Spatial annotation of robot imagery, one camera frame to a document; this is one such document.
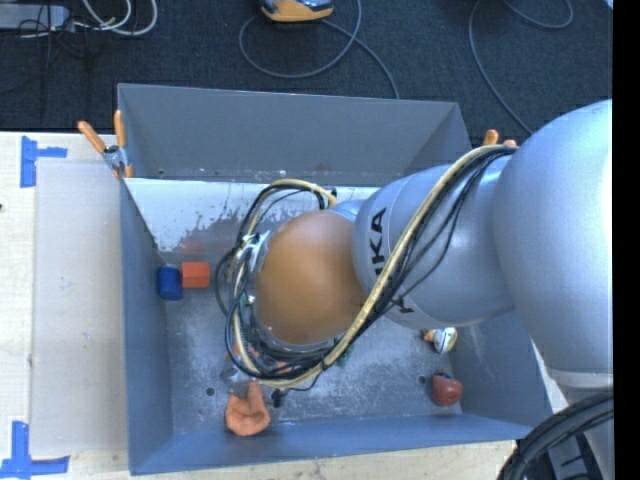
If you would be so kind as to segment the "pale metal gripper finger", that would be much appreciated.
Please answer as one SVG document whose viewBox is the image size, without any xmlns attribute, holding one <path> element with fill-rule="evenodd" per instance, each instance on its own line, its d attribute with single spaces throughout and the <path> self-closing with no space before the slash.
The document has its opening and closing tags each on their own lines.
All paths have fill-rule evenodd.
<svg viewBox="0 0 640 480">
<path fill-rule="evenodd" d="M 233 365 L 224 366 L 220 371 L 219 377 L 227 387 L 241 387 L 251 382 L 250 375 Z"/>
</svg>

